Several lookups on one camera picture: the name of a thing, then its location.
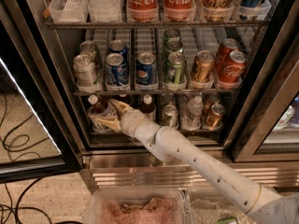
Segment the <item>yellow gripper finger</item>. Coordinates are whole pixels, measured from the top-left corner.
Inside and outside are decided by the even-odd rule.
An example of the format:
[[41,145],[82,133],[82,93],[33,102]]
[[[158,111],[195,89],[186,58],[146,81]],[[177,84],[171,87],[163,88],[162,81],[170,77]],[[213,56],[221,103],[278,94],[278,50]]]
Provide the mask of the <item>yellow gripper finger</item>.
[[113,119],[98,118],[97,120],[102,125],[107,126],[108,128],[112,129],[115,133],[118,133],[121,131],[121,124],[117,118],[113,118]]
[[109,101],[121,116],[133,109],[130,105],[126,104],[125,102],[118,101],[116,99],[110,99]]

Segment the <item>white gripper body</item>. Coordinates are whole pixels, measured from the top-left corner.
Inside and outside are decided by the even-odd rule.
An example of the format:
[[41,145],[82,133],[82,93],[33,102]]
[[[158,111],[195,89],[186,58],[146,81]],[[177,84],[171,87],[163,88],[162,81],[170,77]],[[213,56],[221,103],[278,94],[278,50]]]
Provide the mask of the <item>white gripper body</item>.
[[124,113],[121,117],[121,130],[124,134],[134,137],[135,129],[146,116],[138,109],[132,109]]

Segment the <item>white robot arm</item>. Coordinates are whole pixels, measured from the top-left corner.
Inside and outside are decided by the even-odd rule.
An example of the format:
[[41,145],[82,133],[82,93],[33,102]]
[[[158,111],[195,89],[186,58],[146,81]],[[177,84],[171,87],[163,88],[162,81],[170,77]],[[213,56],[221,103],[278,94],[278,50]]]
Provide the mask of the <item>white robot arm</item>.
[[189,164],[257,224],[299,224],[298,193],[281,196],[205,153],[175,128],[155,123],[124,102],[109,102],[121,115],[117,125],[122,133],[138,140],[160,161],[177,158]]

